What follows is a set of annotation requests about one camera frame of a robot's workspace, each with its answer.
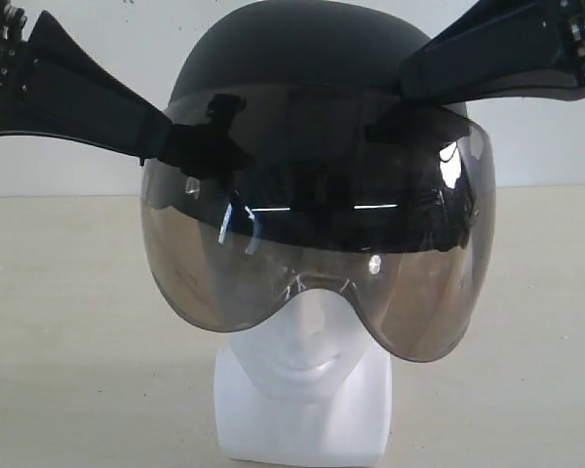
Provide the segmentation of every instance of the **mannequin neck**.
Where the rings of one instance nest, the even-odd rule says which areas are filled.
[[[231,458],[292,466],[373,466],[389,435],[390,357],[374,344],[331,398],[306,404],[263,395],[226,345],[216,359],[214,403],[219,443]]]

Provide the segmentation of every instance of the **beige table surface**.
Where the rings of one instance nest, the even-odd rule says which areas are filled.
[[[585,468],[585,187],[506,189],[466,339],[394,362],[381,467]],[[213,363],[149,276],[136,197],[0,199],[0,468],[228,468]]]

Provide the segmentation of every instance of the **white mannequin head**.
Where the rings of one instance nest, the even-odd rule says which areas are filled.
[[[349,302],[327,290],[301,293],[230,342],[260,393],[303,404],[331,398],[373,345]]]

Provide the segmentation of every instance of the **mannequin nose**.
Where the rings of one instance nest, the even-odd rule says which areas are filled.
[[[300,294],[285,314],[285,333],[291,341],[307,339],[321,333],[325,328],[325,311],[317,300],[316,291]]]

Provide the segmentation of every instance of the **mannequin head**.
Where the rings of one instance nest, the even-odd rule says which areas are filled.
[[[310,290],[230,344],[260,393],[312,404],[335,394],[374,340],[346,299]]]

